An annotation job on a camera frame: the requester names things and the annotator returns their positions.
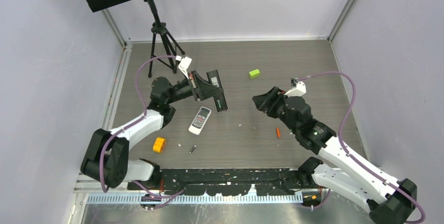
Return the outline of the green black battery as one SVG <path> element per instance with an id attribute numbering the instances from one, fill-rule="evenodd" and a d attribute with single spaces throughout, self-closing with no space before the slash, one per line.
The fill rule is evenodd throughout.
<path id="1" fill-rule="evenodd" d="M 217 100 L 217 104 L 218 104 L 218 108 L 219 108 L 219 109 L 222 109 L 222 108 L 223 108 L 223 104 L 222 104 L 222 102 L 221 102 L 220 99 Z"/>

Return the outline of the orange battery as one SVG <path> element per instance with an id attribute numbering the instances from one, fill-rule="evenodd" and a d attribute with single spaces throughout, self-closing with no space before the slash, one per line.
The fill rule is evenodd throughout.
<path id="1" fill-rule="evenodd" d="M 276 136 L 277 136 L 278 138 L 281 137 L 281 133 L 280 133 L 280 129 L 279 129 L 279 128 L 276 128 Z"/>

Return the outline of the black remote control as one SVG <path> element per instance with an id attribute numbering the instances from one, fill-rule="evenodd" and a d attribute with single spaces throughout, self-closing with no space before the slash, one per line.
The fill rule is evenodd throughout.
<path id="1" fill-rule="evenodd" d="M 221 84 L 220 76 L 218 70 L 212 70 L 206 73 L 208 81 L 213 85 L 214 88 L 214 102 L 218 112 L 227 111 L 228 105 L 224 94 L 224 89 Z"/>

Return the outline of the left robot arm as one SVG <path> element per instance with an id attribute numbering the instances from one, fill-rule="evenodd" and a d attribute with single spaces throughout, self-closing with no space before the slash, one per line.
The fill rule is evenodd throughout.
<path id="1" fill-rule="evenodd" d="M 140 181 L 147 189 L 160 185 L 160 167 L 146 159 L 130 160 L 129 151 L 172 121 L 172 103 L 188 97 L 198 102 L 213 98 L 217 111 L 228 109 L 217 70 L 207 72 L 206 79 L 192 71 L 174 85 L 167 78 L 158 77 L 151 86 L 150 103 L 140 116 L 118 128 L 97 129 L 92 134 L 80 172 L 102 183 L 104 190 L 132 181 Z"/>

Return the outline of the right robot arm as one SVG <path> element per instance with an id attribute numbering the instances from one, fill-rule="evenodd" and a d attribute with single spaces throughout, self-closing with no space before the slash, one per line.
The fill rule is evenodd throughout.
<path id="1" fill-rule="evenodd" d="M 332 189 L 361 207 L 374 223 L 407 223 L 417 208 L 416 184 L 388 175 L 341 143 L 331 128 L 313 117 L 304 94 L 304 88 L 285 92 L 275 86 L 252 98 L 258 111 L 279 119 L 303 148 L 319 156 L 299 167 L 299 182 Z"/>

